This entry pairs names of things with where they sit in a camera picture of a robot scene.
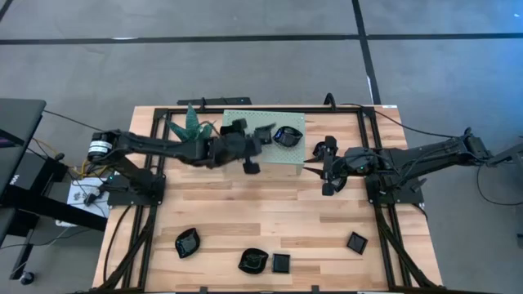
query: black metal frame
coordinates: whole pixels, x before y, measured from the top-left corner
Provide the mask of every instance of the black metal frame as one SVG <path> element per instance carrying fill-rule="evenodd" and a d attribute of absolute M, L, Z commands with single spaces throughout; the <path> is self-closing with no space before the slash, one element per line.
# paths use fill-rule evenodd
<path fill-rule="evenodd" d="M 382 147 L 381 138 L 379 135 L 378 130 L 378 122 L 376 120 L 376 116 L 374 115 L 373 111 L 370 111 L 369 108 L 360 108 L 360 107 L 353 107 L 353 106 L 345 106 L 345 107 L 337 107 L 334 99 L 330 96 L 327 96 L 324 102 L 325 105 L 329 105 L 329 107 L 266 107 L 263 105 L 260 106 L 251 106 L 249 107 L 249 110 L 260 110 L 260 111 L 278 111 L 278 112 L 296 112 L 296 113 L 306 113 L 306 114 L 355 114 L 358 119 L 358 124 L 360 126 L 360 135 L 362 140 L 362 145 L 364 147 L 369 147 L 369 138 L 367 137 L 367 131 L 365 127 L 365 115 L 369 117 L 371 129 L 373 132 L 373 138 L 374 138 L 374 144 L 376 147 L 380 148 Z M 212 108 L 206 108 L 205 104 L 202 103 L 202 105 L 196 109 L 196 112 L 199 114 L 221 114 L 225 109 L 244 109 L 241 107 L 237 107 L 237 105 L 223 105 L 220 108 L 212 107 Z M 180 108 L 180 109 L 155 109 L 154 110 L 154 117 L 153 117 L 153 125 L 151 127 L 150 136 L 151 137 L 157 137 L 159 132 L 159 122 L 161 119 L 168 119 L 171 120 L 172 116 L 175 114 L 185 114 L 186 109 Z M 162 132 L 162 139 L 167 140 L 169 135 L 169 128 L 167 124 L 164 124 L 163 126 L 163 132 Z M 152 158 L 153 156 L 148 155 L 145 158 L 145 168 L 151 168 L 152 167 Z M 163 175 L 163 168 L 165 165 L 165 157 L 159 157 L 159 161 L 157 164 L 157 175 Z M 378 218 L 378 214 L 382 214 L 382 208 L 379 205 L 373 205 L 376 217 Z M 141 227 L 141 219 L 143 217 L 143 206 L 137 206 L 136 207 L 136 213 L 134 217 L 134 222 L 132 226 L 132 233 L 131 233 L 131 241 L 130 245 L 132 245 L 136 239 L 137 236 L 140 233 L 140 227 Z M 153 206 L 150 208 L 150 216 L 152 216 L 152 227 L 154 228 L 154 222 L 155 222 L 155 216 L 157 212 L 157 206 Z M 389 212 L 389 216 L 391 218 L 391 224 L 392 224 L 392 233 L 394 234 L 394 237 L 396 240 L 403 246 L 402 240 L 401 240 L 401 232 L 400 232 L 400 225 L 397 221 L 397 214 L 396 214 L 396 208 L 394 204 L 390 204 L 387 207 L 387 210 Z M 396 287 L 396 281 L 394 272 L 392 269 L 392 263 L 391 263 L 391 254 L 389 252 L 389 247 L 387 244 L 387 239 L 384 236 L 384 234 L 381 233 L 381 231 L 378 229 L 379 232 L 379 238 L 380 238 L 380 244 L 382 249 L 382 256 L 383 256 L 383 264 L 385 273 L 387 276 L 387 285 L 389 289 L 392 289 L 393 287 Z M 138 288 L 145 289 L 145 282 L 147 279 L 147 270 L 149 267 L 149 257 L 150 257 L 150 251 L 152 246 L 152 235 L 151 234 L 144 243 L 144 250 L 143 250 L 143 257 L 141 260 L 141 267 L 140 267 L 140 275 L 138 279 Z M 412 284 L 410 282 L 410 276 L 409 271 L 405 267 L 404 263 L 400 261 L 401 265 L 401 274 L 402 279 L 404 282 L 404 285 L 406 287 L 410 287 Z M 127 271 L 124 273 L 123 276 L 123 284 L 122 288 L 130 287 L 129 283 L 131 280 L 131 272 L 132 272 L 132 263 L 127 268 Z"/>

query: gray carpet floor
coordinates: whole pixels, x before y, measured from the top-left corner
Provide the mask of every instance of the gray carpet floor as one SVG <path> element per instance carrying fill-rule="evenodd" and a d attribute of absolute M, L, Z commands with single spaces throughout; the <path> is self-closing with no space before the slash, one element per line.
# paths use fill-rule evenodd
<path fill-rule="evenodd" d="M 523 32 L 523 2 L 360 4 L 367 33 Z M 0 39 L 264 33 L 357 33 L 357 28 L 348 0 L 14 0 L 0 22 Z M 382 103 L 398 105 L 406 125 L 452 135 L 472 127 L 495 153 L 523 141 L 523 39 L 369 46 Z M 0 46 L 1 97 L 44 99 L 47 109 L 103 129 L 127 129 L 136 105 L 174 105 L 202 96 L 305 105 L 321 103 L 327 92 L 338 103 L 372 103 L 358 41 Z M 44 115 L 35 137 L 64 152 L 68 163 L 80 164 L 91 133 Z M 410 146 L 439 140 L 405 134 Z M 510 165 L 485 169 L 481 186 L 499 202 L 522 201 L 518 176 Z M 483 200 L 475 168 L 451 167 L 427 178 L 423 193 L 445 285 L 521 293 L 523 249 L 516 240 L 523 230 L 521 212 Z M 34 241 L 59 232 L 51 220 L 41 220 Z M 0 251 L 0 292 L 88 289 L 101 239 L 89 232 L 35 248 L 27 270 L 38 279 L 27 287 L 7 281 L 18 251 Z M 21 241 L 8 238 L 4 246 Z"/>

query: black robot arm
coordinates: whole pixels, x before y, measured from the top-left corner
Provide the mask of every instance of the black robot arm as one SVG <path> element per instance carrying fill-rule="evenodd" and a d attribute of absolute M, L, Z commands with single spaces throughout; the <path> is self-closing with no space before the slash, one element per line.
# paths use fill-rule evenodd
<path fill-rule="evenodd" d="M 159 205 L 165 190 L 165 176 L 139 168 L 128 154 L 149 154 L 179 159 L 193 167 L 221 167 L 235 160 L 245 159 L 246 173 L 259 172 L 251 157 L 262 152 L 257 136 L 246 135 L 244 119 L 236 121 L 235 127 L 217 137 L 176 142 L 139 136 L 129 131 L 101 131 L 92 135 L 87 159 L 96 165 L 113 168 L 119 175 L 110 177 L 102 187 L 110 191 L 108 204 L 113 205 Z"/>
<path fill-rule="evenodd" d="M 470 129 L 463 136 L 407 150 L 355 147 L 343 156 L 336 152 L 336 139 L 327 136 L 316 146 L 315 158 L 307 161 L 324 163 L 322 170 L 307 168 L 325 181 L 323 194 L 332 196 L 341 190 L 348 176 L 365 176 L 369 194 L 380 195 L 380 199 L 372 200 L 381 203 L 420 203 L 418 191 L 424 181 L 418 180 L 419 176 L 453 165 L 477 166 L 492 158 Z"/>

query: bracket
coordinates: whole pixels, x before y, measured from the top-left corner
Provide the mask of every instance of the bracket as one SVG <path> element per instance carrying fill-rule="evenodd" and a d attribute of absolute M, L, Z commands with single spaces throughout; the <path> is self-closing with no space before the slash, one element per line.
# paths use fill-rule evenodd
<path fill-rule="evenodd" d="M 107 199 L 107 205 L 110 207 L 129 205 L 157 206 L 162 204 L 163 201 L 165 175 L 154 176 L 152 187 L 154 197 L 139 194 L 131 187 L 129 179 L 120 175 L 113 176 L 113 179 L 105 186 L 105 190 L 110 192 L 109 199 Z"/>
<path fill-rule="evenodd" d="M 381 176 L 381 178 L 377 174 L 366 176 L 365 187 L 369 202 L 377 204 L 424 203 L 419 187 L 425 182 L 425 179 L 407 180 L 400 188 L 392 188 L 398 180 L 398 176 Z"/>
<path fill-rule="evenodd" d="M 169 112 L 169 109 L 155 109 L 153 114 L 153 119 L 160 119 L 161 117 L 165 117 L 165 115 Z"/>
<path fill-rule="evenodd" d="M 374 111 L 374 107 L 364 106 L 361 108 L 361 111 L 368 117 L 368 118 L 376 118 L 376 112 Z"/>
<path fill-rule="evenodd" d="M 311 286 L 311 292 L 312 292 L 312 294 L 320 294 L 320 286 L 312 285 Z"/>

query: white power strip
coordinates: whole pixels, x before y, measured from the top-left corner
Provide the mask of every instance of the white power strip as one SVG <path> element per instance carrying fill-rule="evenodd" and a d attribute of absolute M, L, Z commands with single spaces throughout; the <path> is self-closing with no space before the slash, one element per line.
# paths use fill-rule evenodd
<path fill-rule="evenodd" d="M 107 205 L 107 198 L 109 192 L 104 192 L 94 203 L 88 207 L 83 204 L 83 200 L 87 197 L 87 194 L 98 193 L 97 186 L 102 184 L 101 180 L 97 177 L 84 178 L 83 180 L 75 180 L 69 187 L 69 195 L 67 196 L 67 204 L 80 208 L 86 212 L 103 216 L 107 218 L 109 216 L 109 206 Z M 65 221 L 56 220 L 56 225 L 61 227 L 75 227 L 76 225 L 70 224 Z"/>

